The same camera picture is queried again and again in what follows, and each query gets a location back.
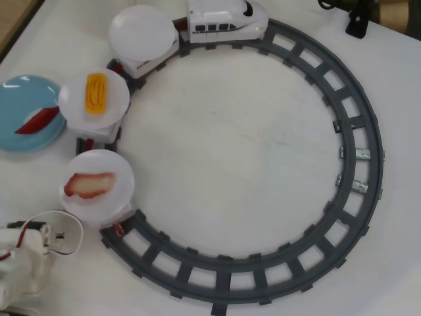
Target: train car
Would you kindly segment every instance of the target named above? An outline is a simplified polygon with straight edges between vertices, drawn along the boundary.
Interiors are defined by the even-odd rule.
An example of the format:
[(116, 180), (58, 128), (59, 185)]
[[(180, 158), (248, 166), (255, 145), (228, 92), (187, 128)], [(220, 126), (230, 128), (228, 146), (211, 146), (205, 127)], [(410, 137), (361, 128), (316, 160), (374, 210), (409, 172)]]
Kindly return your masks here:
[(191, 43), (255, 40), (268, 27), (267, 10), (245, 0), (189, 0)]
[(135, 5), (114, 17), (109, 29), (113, 55), (137, 79), (153, 70), (180, 47), (172, 20), (149, 5)]

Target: toy train track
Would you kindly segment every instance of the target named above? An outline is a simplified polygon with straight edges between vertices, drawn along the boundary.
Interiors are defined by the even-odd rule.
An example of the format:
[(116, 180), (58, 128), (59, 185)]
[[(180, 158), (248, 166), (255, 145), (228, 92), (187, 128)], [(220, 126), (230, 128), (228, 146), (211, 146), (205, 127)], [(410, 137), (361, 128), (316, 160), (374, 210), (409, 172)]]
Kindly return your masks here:
[[(186, 19), (174, 21), (177, 24), (186, 23)], [(281, 34), (295, 42), (291, 51), (273, 43), (274, 36)], [(333, 122), (332, 132), (341, 133), (343, 148), (340, 149), (340, 158), (343, 159), (343, 170), (338, 176), (336, 185), (339, 187), (332, 201), (327, 202), (324, 208), (324, 216), (316, 224), (311, 225), (304, 231), (303, 237), (293, 244), (280, 246), (275, 252), (268, 255), (256, 253), (244, 259), (233, 259), (225, 255), (209, 257), (200, 254), (197, 250), (183, 248), (173, 243), (168, 235), (156, 231), (146, 221), (146, 216), (139, 210), (133, 217), (116, 225), (101, 230), (103, 243), (106, 247), (115, 251), (129, 266), (133, 273), (139, 277), (146, 277), (152, 282), (170, 291), (177, 298), (189, 297), (213, 303), (212, 315), (223, 316), (230, 304), (259, 303), (261, 305), (271, 303), (272, 300), (288, 294), (301, 291), (305, 292), (312, 285), (332, 269), (340, 268), (348, 253), (355, 244), (368, 231), (368, 223), (376, 208), (377, 201), (382, 194), (382, 174), (384, 166), (384, 152), (378, 121), (368, 101), (363, 88), (346, 66), (328, 49), (319, 44), (308, 35), (282, 24), (270, 20), (268, 29), (263, 39), (251, 41), (226, 41), (220, 43), (190, 43), (180, 36), (180, 49), (173, 57), (180, 55), (185, 57), (190, 51), (200, 47), (214, 49), (216, 45), (231, 45), (233, 49), (241, 49), (243, 46), (253, 47), (260, 54), (274, 54), (284, 60), (288, 67), (297, 67), (305, 73), (305, 79), (310, 84), (316, 85), (323, 93), (323, 101), (331, 107), (336, 115)], [(314, 68), (300, 54), (304, 49), (314, 53), (322, 60), (322, 63)], [(109, 68), (119, 72), (126, 79), (130, 91), (134, 92), (145, 83), (145, 77), (139, 80), (129, 78), (127, 74), (113, 61)], [(344, 83), (344, 87), (335, 91), (324, 75), (333, 71)], [(348, 117), (342, 101), (352, 97), (361, 113), (358, 117)], [(353, 130), (365, 128), (368, 136), (369, 148), (358, 149), (355, 147)], [(79, 147), (83, 147), (83, 141), (79, 141)], [(116, 143), (107, 146), (116, 151)], [(355, 167), (360, 160), (369, 160), (370, 178), (369, 184), (354, 179)], [(357, 216), (352, 216), (344, 211), (345, 204), (350, 193), (357, 192), (364, 195), (362, 207)], [(325, 234), (336, 221), (341, 221), (349, 227), (347, 235), (336, 247), (333, 246)], [(138, 231), (148, 242), (149, 249), (142, 255), (134, 252), (123, 240), (125, 234), (132, 230)], [(324, 259), (317, 265), (305, 270), (300, 263), (299, 256), (311, 247), (316, 246), (324, 254)], [(153, 266), (158, 254), (163, 252), (181, 262), (180, 270), (176, 276), (171, 276)], [(286, 263), (291, 271), (290, 280), (268, 285), (265, 269)], [(206, 288), (189, 283), (189, 277), (194, 267), (215, 271), (215, 288)], [(252, 272), (255, 280), (255, 288), (248, 290), (230, 290), (232, 273)]]

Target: black object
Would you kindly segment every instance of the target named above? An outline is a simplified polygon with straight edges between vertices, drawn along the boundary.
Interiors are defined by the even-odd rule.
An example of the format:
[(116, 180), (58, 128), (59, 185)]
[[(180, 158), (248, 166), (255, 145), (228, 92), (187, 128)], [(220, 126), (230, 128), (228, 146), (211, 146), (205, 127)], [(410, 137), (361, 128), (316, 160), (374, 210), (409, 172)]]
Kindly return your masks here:
[[(7, 224), (7, 228), (22, 228), (23, 224), (25, 224), (24, 221), (18, 221), (14, 223)], [(34, 230), (41, 230), (42, 226), (46, 225), (46, 222), (30, 222), (28, 224), (28, 229), (34, 229)]]
[(243, 14), (245, 16), (253, 16), (253, 6), (248, 1), (246, 1), (245, 4), (247, 5), (247, 10)]
[(78, 138), (76, 140), (76, 156), (79, 156), (85, 151), (85, 144), (86, 140), (84, 140), (83, 138)]
[(320, 5), (325, 10), (332, 10), (333, 8), (335, 8), (334, 5), (325, 5), (322, 0), (317, 0), (317, 2), (318, 5)]
[[(186, 22), (186, 19), (174, 21), (177, 25)], [(291, 51), (273, 43), (274, 37), (281, 34), (295, 42)], [(121, 230), (117, 232), (115, 226), (101, 230), (102, 241), (107, 248), (115, 251), (132, 269), (138, 277), (146, 277), (152, 282), (170, 291), (177, 298), (183, 296), (213, 303), (212, 315), (224, 316), (229, 304), (259, 303), (269, 304), (273, 299), (312, 288), (314, 282), (323, 277), (334, 268), (340, 268), (348, 253), (355, 244), (368, 231), (368, 223), (376, 208), (382, 191), (382, 175), (384, 153), (378, 121), (368, 101), (363, 88), (347, 67), (323, 45), (308, 35), (283, 24), (270, 20), (263, 39), (251, 41), (225, 41), (218, 43), (190, 43), (180, 36), (180, 49), (172, 57), (188, 56), (192, 49), (205, 47), (213, 49), (216, 45), (231, 45), (233, 49), (242, 49), (243, 46), (253, 47), (260, 54), (274, 54), (284, 60), (288, 67), (297, 67), (305, 73), (309, 84), (315, 84), (324, 94), (323, 101), (326, 106), (332, 107), (336, 115), (335, 132), (341, 133), (344, 148), (344, 165), (341, 181), (335, 198), (327, 202), (323, 218), (311, 225), (304, 236), (293, 244), (280, 246), (277, 251), (268, 255), (260, 253), (250, 255), (248, 258), (233, 259), (224, 255), (209, 257), (200, 254), (189, 247), (184, 248), (175, 244), (163, 232), (156, 231), (146, 221), (146, 216), (138, 210), (133, 217), (119, 223), (119, 228), (125, 234), (133, 229), (138, 231), (148, 242), (149, 249), (139, 256), (123, 240)], [(304, 49), (314, 53), (322, 63), (314, 68), (304, 59), (300, 58)], [(335, 91), (324, 78), (324, 75), (333, 71), (344, 83), (344, 87)], [(130, 82), (145, 83), (145, 77)], [(342, 101), (352, 97), (361, 113), (360, 117), (349, 118)], [(351, 194), (354, 182), (356, 149), (353, 129), (365, 128), (370, 146), (370, 178), (369, 186), (364, 195), (364, 202), (357, 216), (344, 211), (344, 206)], [(341, 221), (349, 227), (347, 235), (336, 247), (333, 246), (325, 234), (336, 221)], [(299, 256), (311, 247), (316, 246), (324, 254), (324, 259), (310, 268), (304, 270)], [(181, 262), (177, 276), (168, 275), (155, 268), (153, 262), (160, 252)], [(265, 269), (286, 263), (293, 277), (290, 280), (275, 285), (268, 285)], [(206, 288), (190, 284), (189, 277), (194, 267), (215, 271), (216, 287)], [(232, 273), (253, 272), (255, 288), (250, 290), (230, 290)]]
[(421, 41), (421, 0), (409, 1), (407, 36)]
[(219, 24), (219, 30), (225, 31), (229, 28), (228, 23)]
[(356, 38), (364, 38), (370, 20), (370, 1), (359, 0), (357, 7), (349, 13), (349, 18), (351, 21), (345, 29), (346, 33)]

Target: small white plate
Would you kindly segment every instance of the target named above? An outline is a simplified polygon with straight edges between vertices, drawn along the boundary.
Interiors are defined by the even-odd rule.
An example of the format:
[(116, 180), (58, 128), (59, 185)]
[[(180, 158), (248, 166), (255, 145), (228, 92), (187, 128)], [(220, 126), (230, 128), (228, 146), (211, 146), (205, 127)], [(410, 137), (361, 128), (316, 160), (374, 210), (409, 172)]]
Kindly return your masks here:
[[(113, 172), (116, 175), (114, 186), (106, 194), (93, 199), (65, 194), (64, 187), (75, 173), (104, 172)], [(60, 201), (68, 212), (82, 221), (100, 224), (114, 217), (130, 203), (134, 188), (133, 170), (123, 157), (104, 149), (90, 150), (73, 158), (67, 165), (60, 184)]]
[[(102, 115), (85, 111), (86, 80), (89, 74), (107, 76), (107, 108)], [(104, 68), (85, 70), (68, 79), (60, 90), (59, 107), (65, 119), (78, 130), (98, 130), (113, 125), (127, 111), (130, 92), (126, 81), (114, 71)]]
[(117, 53), (133, 61), (151, 61), (164, 55), (174, 43), (174, 24), (149, 5), (121, 11), (111, 22), (109, 37)]

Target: black cable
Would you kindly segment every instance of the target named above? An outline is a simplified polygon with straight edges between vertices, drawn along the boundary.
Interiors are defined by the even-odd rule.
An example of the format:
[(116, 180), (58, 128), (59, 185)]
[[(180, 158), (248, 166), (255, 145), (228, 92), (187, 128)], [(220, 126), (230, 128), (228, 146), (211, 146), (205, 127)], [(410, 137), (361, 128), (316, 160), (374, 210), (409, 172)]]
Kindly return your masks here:
[(332, 10), (335, 7), (334, 5), (325, 5), (322, 0), (317, 0), (317, 2), (318, 2), (318, 5), (320, 5), (325, 10)]

